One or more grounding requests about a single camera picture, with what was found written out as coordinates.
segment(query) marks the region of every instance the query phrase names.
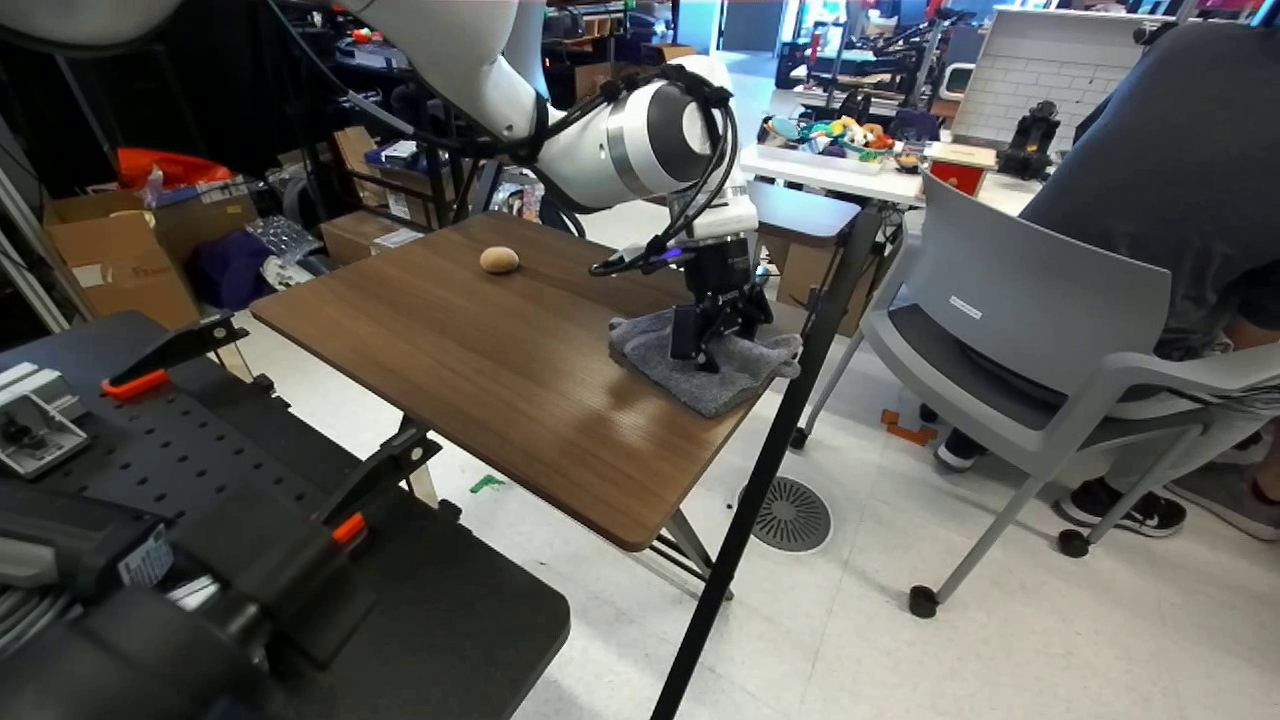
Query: chair armrest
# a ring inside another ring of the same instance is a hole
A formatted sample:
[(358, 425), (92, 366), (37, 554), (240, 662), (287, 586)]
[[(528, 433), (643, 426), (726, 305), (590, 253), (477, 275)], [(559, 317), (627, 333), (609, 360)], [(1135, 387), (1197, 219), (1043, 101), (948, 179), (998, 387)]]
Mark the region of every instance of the chair armrest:
[(1116, 353), (1106, 360), (1106, 370), (1121, 370), (1132, 375), (1132, 383), (1154, 383), (1188, 395), (1243, 395), (1261, 383), (1280, 383), (1280, 345), (1202, 360)]
[(1113, 416), (1127, 387), (1164, 387), (1194, 398), (1240, 398), (1261, 383), (1280, 387), (1280, 345), (1202, 357), (1202, 360), (1160, 360), (1147, 353), (1106, 357), (1083, 390), (1077, 390), (1063, 410), (1049, 425), (1049, 436), (1063, 444), (1083, 444), (1083, 436)]

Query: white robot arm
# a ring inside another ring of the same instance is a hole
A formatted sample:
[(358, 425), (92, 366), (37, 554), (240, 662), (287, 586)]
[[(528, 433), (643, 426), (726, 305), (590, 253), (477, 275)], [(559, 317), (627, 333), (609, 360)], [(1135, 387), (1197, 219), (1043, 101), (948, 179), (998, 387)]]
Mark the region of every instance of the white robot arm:
[(352, 13), (394, 36), (417, 72), (496, 139), (541, 143), (528, 165), (586, 210), (637, 196), (674, 198), (730, 161), (718, 150), (730, 111), (707, 111), (668, 78), (564, 124), (541, 97), (544, 0), (363, 0)]
[[(182, 0), (0, 0), (0, 29), (57, 44), (124, 44), (165, 24)], [(518, 146), (518, 161), (576, 210), (624, 198), (674, 206), (674, 236), (753, 233), (756, 210), (698, 217), (726, 205), (738, 161), (730, 72), (683, 61), (683, 78), (651, 78), (614, 105), (559, 115), (541, 66), (544, 0), (349, 0), (459, 111)]]

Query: chair wheel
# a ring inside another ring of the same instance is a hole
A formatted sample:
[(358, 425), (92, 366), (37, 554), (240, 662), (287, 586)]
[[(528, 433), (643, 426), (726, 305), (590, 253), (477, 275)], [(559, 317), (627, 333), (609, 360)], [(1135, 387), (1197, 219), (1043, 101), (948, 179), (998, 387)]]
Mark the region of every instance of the chair wheel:
[(942, 599), (935, 599), (933, 586), (915, 582), (912, 596), (908, 596), (908, 608), (912, 608), (912, 616), (933, 621)]
[(1055, 530), (1055, 550), (1083, 558), (1087, 554), (1087, 536), (1077, 529)]

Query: black pole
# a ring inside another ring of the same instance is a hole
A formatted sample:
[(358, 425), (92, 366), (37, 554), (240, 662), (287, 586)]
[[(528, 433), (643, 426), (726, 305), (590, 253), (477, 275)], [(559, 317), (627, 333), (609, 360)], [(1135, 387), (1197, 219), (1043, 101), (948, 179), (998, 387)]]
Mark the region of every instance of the black pole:
[(772, 416), (772, 426), (764, 436), (764, 447), (756, 455), (753, 478), (738, 503), (738, 514), (730, 524), (730, 536), (718, 550), (718, 567), (707, 577), (703, 596), (698, 599), (698, 610), (690, 621), (690, 631), (681, 638), (681, 652), (674, 661), (668, 683), (655, 697), (651, 720), (674, 720), (681, 711), (681, 701), (690, 692), (690, 680), (698, 672), (698, 661), (707, 649), (707, 635), (718, 626), (719, 604), (731, 586), (731, 577), (749, 550), (753, 529), (759, 519), (759, 507), (767, 498), (767, 488), (788, 455), (788, 444), (800, 426), (800, 410), (814, 395), (814, 383), (834, 353), (834, 339), (841, 333), (841, 321), (847, 310), (851, 289), (885, 264), (885, 253), (901, 241), (903, 217), (891, 205), (868, 205), (841, 236), (837, 254), (828, 264), (828, 280), (821, 298), (814, 305), (803, 321), (803, 357), (800, 375), (788, 383), (788, 395), (779, 410)]

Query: floor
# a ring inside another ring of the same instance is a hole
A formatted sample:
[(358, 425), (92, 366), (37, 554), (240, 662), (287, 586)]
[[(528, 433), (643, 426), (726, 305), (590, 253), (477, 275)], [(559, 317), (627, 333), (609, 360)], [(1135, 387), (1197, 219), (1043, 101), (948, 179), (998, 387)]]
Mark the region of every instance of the floor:
[[(742, 78), (742, 97), (772, 90), (756, 78)], [(244, 353), (303, 419), (352, 453), (369, 455), (399, 419), (270, 329), (251, 322)], [(779, 390), (759, 398), (690, 498), (712, 548), (777, 398)], [(935, 477), (923, 447), (876, 426), (882, 409), (915, 405), (859, 353), (814, 444), (785, 460), (785, 477), (828, 498), (837, 530), (803, 554), (749, 548), (683, 716), (1275, 716), (1280, 554), (1204, 512), (1175, 540), (1116, 536), (1077, 565), (1053, 550), (1060, 519), (1036, 503), (942, 621), (912, 621), (903, 586), (942, 578), (961, 558), (1009, 498), (1009, 470)], [(432, 483), (463, 507), (463, 524), (557, 582), (576, 621), (519, 720), (650, 716), (698, 586), (491, 478), (501, 470), (457, 447), (432, 460)]]

